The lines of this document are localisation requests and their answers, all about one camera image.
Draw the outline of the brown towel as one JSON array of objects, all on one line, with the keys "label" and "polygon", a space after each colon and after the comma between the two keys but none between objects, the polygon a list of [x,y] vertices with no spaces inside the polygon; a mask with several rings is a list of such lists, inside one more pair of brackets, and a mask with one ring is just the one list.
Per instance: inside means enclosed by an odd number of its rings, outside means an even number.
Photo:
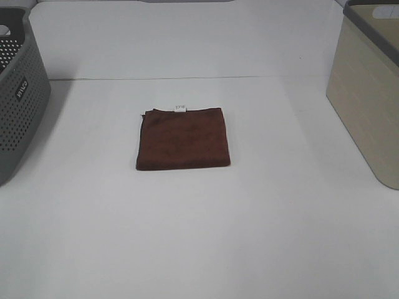
[{"label": "brown towel", "polygon": [[221,108],[142,115],[139,171],[227,167],[231,164]]}]

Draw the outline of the beige plastic basket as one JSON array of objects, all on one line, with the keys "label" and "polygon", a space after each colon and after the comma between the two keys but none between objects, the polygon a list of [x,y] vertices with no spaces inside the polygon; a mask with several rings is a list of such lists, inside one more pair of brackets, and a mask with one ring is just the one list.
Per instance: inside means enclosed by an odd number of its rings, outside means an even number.
[{"label": "beige plastic basket", "polygon": [[378,181],[398,189],[398,1],[347,1],[326,96]]}]

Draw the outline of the grey perforated plastic basket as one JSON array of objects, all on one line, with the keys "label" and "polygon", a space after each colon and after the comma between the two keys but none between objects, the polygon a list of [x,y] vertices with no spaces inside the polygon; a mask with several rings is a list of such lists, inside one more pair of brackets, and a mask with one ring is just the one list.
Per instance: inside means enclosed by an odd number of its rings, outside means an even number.
[{"label": "grey perforated plastic basket", "polygon": [[51,87],[24,7],[2,7],[1,183],[8,182],[27,151],[49,102]]}]

